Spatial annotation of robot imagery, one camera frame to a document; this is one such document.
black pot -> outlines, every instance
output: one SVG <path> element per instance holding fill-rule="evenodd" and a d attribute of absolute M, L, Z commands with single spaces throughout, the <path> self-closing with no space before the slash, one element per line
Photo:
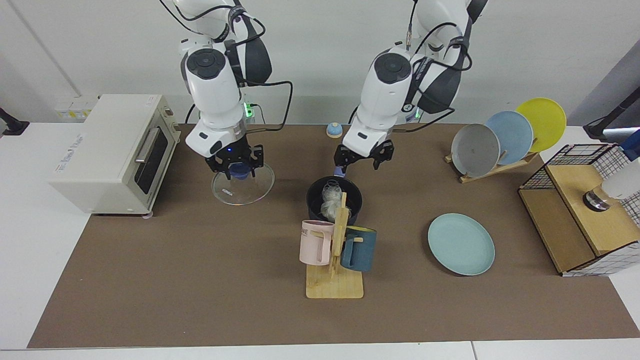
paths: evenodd
<path fill-rule="evenodd" d="M 342 188 L 343 192 L 347 193 L 347 207 L 351 209 L 351 216 L 347 221 L 347 225 L 353 225 L 358 218 L 358 213 L 362 209 L 362 193 L 360 189 L 351 181 L 339 177 L 339 176 L 326 176 L 322 179 L 316 180 L 309 190 L 307 190 L 307 209 L 309 211 L 309 218 L 312 220 L 329 221 L 320 212 L 324 200 L 322 198 L 322 190 L 329 180 L 335 180 Z"/>

oven window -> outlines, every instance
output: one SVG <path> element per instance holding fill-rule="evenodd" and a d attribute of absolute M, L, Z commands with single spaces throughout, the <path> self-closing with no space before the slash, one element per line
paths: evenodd
<path fill-rule="evenodd" d="M 140 164 L 138 166 L 138 171 L 136 172 L 136 176 L 134 180 L 136 184 L 140 187 L 143 193 L 149 194 L 149 190 L 151 189 L 151 184 L 154 182 L 156 178 L 156 173 L 158 168 L 160 167 L 160 163 L 162 162 L 162 158 L 164 156 L 164 152 L 166 151 L 167 146 L 169 145 L 169 141 L 166 139 L 166 136 L 160 130 L 158 134 L 158 138 L 156 139 L 156 143 L 154 144 L 154 148 L 151 150 L 151 155 L 146 163 Z"/>

green light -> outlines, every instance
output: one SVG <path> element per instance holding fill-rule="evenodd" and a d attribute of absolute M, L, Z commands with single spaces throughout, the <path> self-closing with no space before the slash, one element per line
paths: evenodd
<path fill-rule="evenodd" d="M 247 118 L 253 117 L 253 108 L 246 102 L 244 103 L 244 114 Z"/>

clear glass plate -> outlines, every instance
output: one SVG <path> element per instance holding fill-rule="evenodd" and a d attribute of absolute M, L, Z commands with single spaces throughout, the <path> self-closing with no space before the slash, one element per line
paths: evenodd
<path fill-rule="evenodd" d="M 255 177 L 251 173 L 245 176 L 232 174 L 235 176 L 229 180 L 225 173 L 218 172 L 211 182 L 213 194 L 229 205 L 247 205 L 262 199 L 271 191 L 275 181 L 273 170 L 267 164 L 255 169 Z"/>

brown table mat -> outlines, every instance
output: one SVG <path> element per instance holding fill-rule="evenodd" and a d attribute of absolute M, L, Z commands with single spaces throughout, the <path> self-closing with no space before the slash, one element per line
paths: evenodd
<path fill-rule="evenodd" d="M 459 184 L 442 159 L 459 128 L 394 135 L 392 161 L 349 168 L 364 196 L 358 225 L 378 230 L 360 300 L 305 298 L 305 193 L 332 173 L 338 144 L 324 126 L 250 136 L 276 183 L 249 206 L 218 202 L 204 159 L 181 142 L 153 218 L 91 217 L 29 347 L 638 337 L 608 278 L 556 274 L 516 192 L 541 161 Z M 457 276 L 429 251 L 429 224 L 450 212 L 493 237 L 486 273 Z"/>

